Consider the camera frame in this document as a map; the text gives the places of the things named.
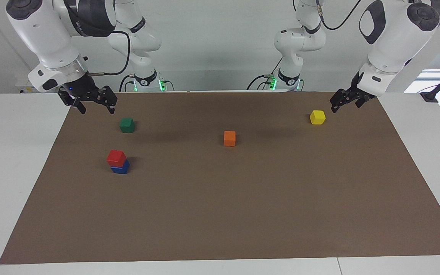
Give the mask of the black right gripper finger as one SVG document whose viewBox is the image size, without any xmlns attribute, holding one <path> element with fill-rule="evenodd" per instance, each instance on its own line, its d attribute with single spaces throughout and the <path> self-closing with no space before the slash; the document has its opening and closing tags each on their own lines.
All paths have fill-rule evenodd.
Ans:
<svg viewBox="0 0 440 275">
<path fill-rule="evenodd" d="M 73 99 L 68 93 L 59 93 L 59 97 L 66 106 L 76 108 L 81 114 L 86 113 L 87 109 L 82 104 L 80 97 Z"/>
<path fill-rule="evenodd" d="M 98 89 L 98 103 L 105 106 L 111 115 L 115 113 L 117 100 L 117 96 L 109 86 Z"/>
</svg>

